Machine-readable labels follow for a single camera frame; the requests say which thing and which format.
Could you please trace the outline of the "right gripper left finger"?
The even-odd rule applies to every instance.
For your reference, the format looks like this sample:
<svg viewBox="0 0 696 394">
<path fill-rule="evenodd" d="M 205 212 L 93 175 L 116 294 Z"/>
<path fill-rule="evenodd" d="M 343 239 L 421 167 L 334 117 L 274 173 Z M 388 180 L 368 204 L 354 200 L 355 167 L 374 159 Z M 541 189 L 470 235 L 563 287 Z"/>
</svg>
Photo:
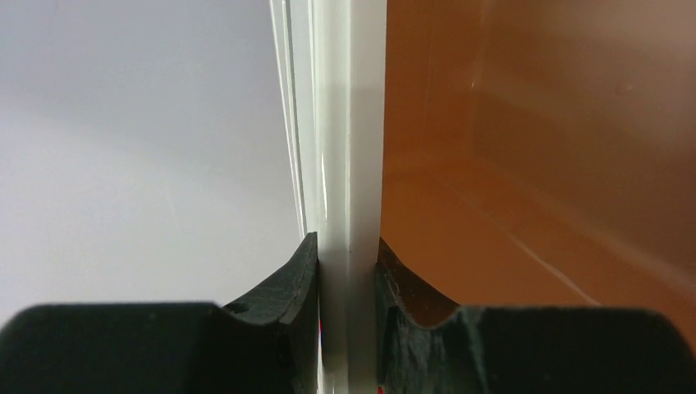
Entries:
<svg viewBox="0 0 696 394">
<path fill-rule="evenodd" d="M 318 242 L 226 305 L 36 305 L 1 331 L 4 393 L 315 393 Z"/>
</svg>

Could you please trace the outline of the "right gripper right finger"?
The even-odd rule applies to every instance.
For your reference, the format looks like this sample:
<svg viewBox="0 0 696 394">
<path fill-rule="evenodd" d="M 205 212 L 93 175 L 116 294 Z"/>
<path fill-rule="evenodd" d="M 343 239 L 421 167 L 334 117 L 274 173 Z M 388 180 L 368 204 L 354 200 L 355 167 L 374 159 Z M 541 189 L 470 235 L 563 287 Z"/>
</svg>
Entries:
<svg viewBox="0 0 696 394">
<path fill-rule="evenodd" d="M 381 242 L 378 384 L 386 393 L 692 393 L 695 358 L 647 309 L 460 305 Z"/>
</svg>

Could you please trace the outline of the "pink plastic storage box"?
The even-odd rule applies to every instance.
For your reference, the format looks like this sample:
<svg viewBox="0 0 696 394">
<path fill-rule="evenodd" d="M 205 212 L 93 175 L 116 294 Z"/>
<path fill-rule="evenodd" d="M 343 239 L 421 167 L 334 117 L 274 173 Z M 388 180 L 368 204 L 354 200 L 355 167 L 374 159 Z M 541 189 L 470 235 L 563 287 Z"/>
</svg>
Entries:
<svg viewBox="0 0 696 394">
<path fill-rule="evenodd" d="M 382 238 L 462 304 L 695 338 L 695 4 L 390 1 Z"/>
</svg>

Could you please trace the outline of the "white plastic box lid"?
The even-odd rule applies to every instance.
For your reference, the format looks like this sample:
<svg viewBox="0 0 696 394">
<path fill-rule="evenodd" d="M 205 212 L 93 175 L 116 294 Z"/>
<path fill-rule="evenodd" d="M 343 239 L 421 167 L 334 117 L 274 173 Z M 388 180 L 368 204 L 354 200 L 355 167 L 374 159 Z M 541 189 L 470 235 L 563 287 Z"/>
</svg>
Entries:
<svg viewBox="0 0 696 394">
<path fill-rule="evenodd" d="M 270 4 L 297 221 L 318 237 L 319 386 L 378 389 L 387 4 Z"/>
</svg>

